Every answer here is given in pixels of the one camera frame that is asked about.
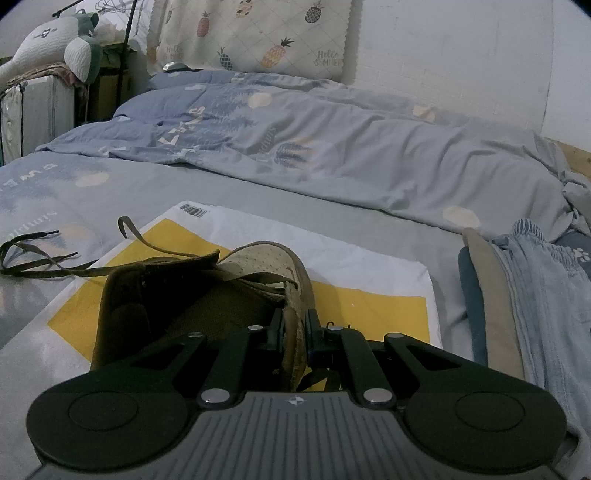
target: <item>gray textured panel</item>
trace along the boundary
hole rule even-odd
[[[90,475],[47,465],[30,480],[559,480],[549,468],[477,475],[429,458],[387,411],[333,394],[247,393],[240,405],[202,414],[158,460]]]

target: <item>denim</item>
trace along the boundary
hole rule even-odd
[[[591,281],[573,250],[547,243],[529,219],[493,246],[511,289],[525,379],[552,393],[577,439],[556,469],[580,480],[591,474]]]

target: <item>metal screw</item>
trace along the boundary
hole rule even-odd
[[[371,404],[388,403],[392,400],[392,392],[385,388],[370,388],[363,392],[363,397]]]
[[[230,392],[223,388],[210,388],[201,394],[206,403],[223,403],[230,398]]]

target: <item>polka dot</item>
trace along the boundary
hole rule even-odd
[[[443,218],[457,226],[462,226],[465,228],[480,227],[480,219],[476,216],[476,214],[472,210],[460,207],[458,205],[447,207],[443,211]]]
[[[428,106],[415,105],[413,108],[413,115],[417,116],[419,118],[422,118],[423,120],[426,120],[427,122],[434,122],[435,121],[435,113]]]
[[[107,172],[91,173],[90,175],[84,175],[76,180],[77,187],[96,187],[109,180],[109,174]]]
[[[270,93],[257,92],[253,93],[248,99],[248,106],[250,108],[258,108],[260,106],[267,106],[271,104],[273,97]]]

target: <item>light blue cloth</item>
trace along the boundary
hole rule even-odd
[[[423,119],[410,99],[274,73],[162,73],[150,89],[38,149],[188,163],[487,239],[524,217],[549,240],[589,233],[563,190],[591,205],[591,183],[531,130],[440,110]]]
[[[546,243],[529,219],[493,241],[508,276],[525,379],[562,406],[578,443],[556,465],[591,474],[591,281],[572,249]]]

